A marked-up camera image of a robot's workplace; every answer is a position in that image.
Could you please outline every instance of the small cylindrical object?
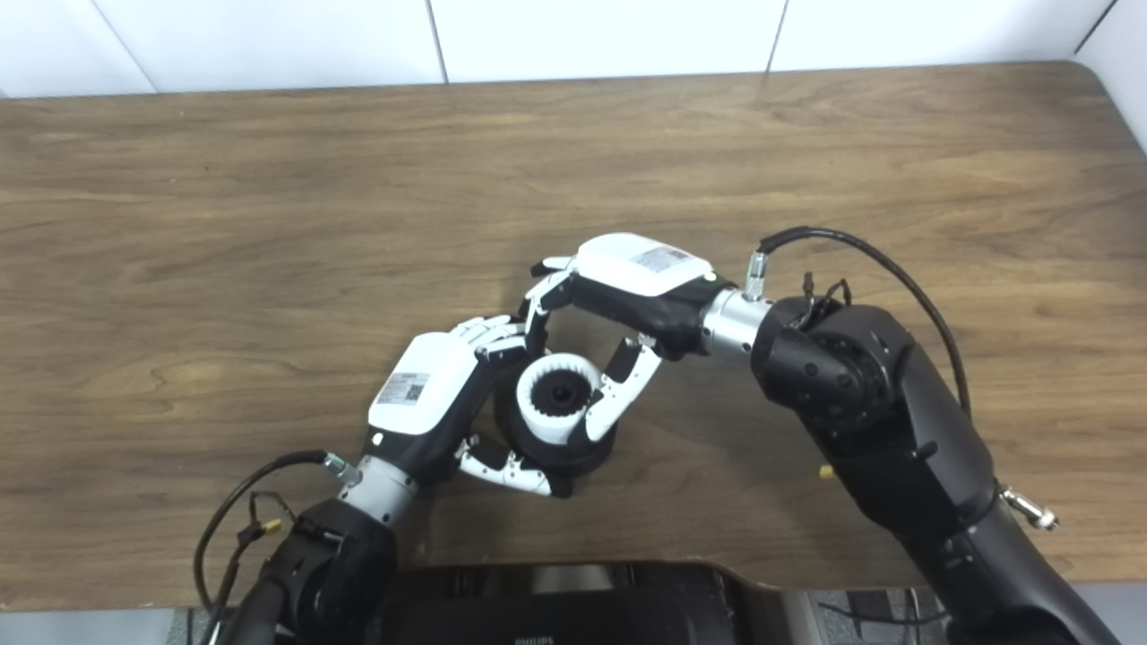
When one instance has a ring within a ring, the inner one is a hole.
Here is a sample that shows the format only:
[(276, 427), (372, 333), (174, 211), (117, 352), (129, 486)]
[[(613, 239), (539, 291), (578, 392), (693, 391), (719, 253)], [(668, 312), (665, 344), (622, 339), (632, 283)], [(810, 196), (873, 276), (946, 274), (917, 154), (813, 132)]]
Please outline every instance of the small cylindrical object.
[(741, 295), (749, 302), (757, 302), (765, 297), (765, 269), (768, 266), (768, 256), (760, 251), (752, 251), (749, 256), (749, 269), (744, 272), (744, 293)]
[(334, 452), (327, 453), (327, 458), (322, 460), (322, 466), (329, 471), (330, 474), (338, 477), (338, 481), (349, 487), (358, 485), (358, 483), (362, 481), (362, 473)]
[(1032, 527), (1044, 530), (1055, 530), (1059, 528), (1060, 520), (1051, 508), (1036, 504), (1031, 499), (1012, 490), (1012, 487), (1004, 487), (1000, 490), (1000, 497), (1004, 498), (1004, 502), (1007, 502), (1008, 506), (1023, 515)]

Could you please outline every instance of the qr code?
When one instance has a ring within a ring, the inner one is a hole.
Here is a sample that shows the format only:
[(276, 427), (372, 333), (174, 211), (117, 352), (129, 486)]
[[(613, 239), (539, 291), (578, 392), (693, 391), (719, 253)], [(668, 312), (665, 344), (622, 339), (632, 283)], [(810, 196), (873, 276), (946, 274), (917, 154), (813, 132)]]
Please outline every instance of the qr code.
[(630, 262), (638, 266), (643, 266), (654, 273), (661, 273), (689, 259), (693, 259), (692, 255), (681, 249), (663, 244), (631, 257)]

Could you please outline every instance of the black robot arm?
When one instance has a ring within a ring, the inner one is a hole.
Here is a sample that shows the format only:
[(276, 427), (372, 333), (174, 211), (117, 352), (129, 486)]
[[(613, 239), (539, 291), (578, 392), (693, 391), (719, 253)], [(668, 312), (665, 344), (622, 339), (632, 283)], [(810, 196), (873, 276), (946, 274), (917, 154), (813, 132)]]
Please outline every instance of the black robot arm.
[(954, 645), (1117, 645), (1036, 551), (991, 453), (923, 349), (881, 309), (779, 301), (750, 365), (947, 607)]

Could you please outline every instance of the yellow connector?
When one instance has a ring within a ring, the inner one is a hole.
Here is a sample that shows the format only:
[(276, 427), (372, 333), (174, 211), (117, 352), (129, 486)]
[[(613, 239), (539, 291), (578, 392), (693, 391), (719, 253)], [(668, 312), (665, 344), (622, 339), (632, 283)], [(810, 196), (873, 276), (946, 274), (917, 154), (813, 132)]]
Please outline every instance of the yellow connector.
[(280, 519), (263, 522), (263, 535), (274, 535), (283, 529), (283, 521)]

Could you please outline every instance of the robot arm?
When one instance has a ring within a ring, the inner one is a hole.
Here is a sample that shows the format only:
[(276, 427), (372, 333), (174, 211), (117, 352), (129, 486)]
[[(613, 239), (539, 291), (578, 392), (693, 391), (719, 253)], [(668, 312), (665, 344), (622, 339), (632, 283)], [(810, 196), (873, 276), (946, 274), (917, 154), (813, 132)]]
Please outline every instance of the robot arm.
[(370, 405), (358, 467), (328, 457), (343, 489), (299, 514), (219, 643), (272, 645), (280, 627), (302, 643), (360, 642), (396, 569), (395, 527), (419, 490), (458, 469), (569, 496), (567, 480), (468, 437), (494, 376), (524, 358), (523, 325), (509, 316), (415, 337)]
[(997, 482), (969, 415), (912, 336), (883, 310), (814, 297), (811, 283), (804, 297), (764, 300), (766, 246), (750, 256), (746, 290), (708, 262), (632, 234), (544, 261), (533, 273), (546, 278), (523, 303), (529, 351), (541, 351), (549, 313), (574, 305), (638, 331), (660, 357), (746, 366), (766, 398), (797, 413), (865, 515), (904, 545), (951, 612), (954, 644), (1117, 645), (1007, 506), (1040, 528), (1054, 528), (1054, 516)]

